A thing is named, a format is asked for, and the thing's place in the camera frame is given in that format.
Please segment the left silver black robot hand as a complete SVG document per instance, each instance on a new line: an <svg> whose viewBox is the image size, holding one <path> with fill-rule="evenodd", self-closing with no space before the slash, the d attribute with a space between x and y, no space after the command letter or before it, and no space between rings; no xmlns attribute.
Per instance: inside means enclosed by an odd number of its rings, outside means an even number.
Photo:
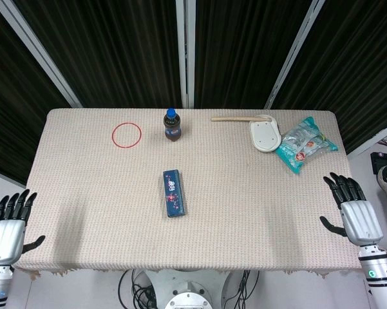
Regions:
<svg viewBox="0 0 387 309"><path fill-rule="evenodd" d="M28 189L13 196L6 195L0 201L0 266L13 265L20 257L39 247L45 236L25 243L25 234L32 206L37 193Z"/></svg>

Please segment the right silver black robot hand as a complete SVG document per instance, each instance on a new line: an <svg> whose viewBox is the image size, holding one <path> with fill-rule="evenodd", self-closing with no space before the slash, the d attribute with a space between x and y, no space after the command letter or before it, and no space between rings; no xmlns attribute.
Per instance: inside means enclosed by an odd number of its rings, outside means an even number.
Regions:
<svg viewBox="0 0 387 309"><path fill-rule="evenodd" d="M328 231L348 238L358 247L378 244L383 239L382 228L361 186L354 179L336 173L330 173L330 177L325 176L323 180L331 190L343 226L337 227L320 216L322 225Z"/></svg>

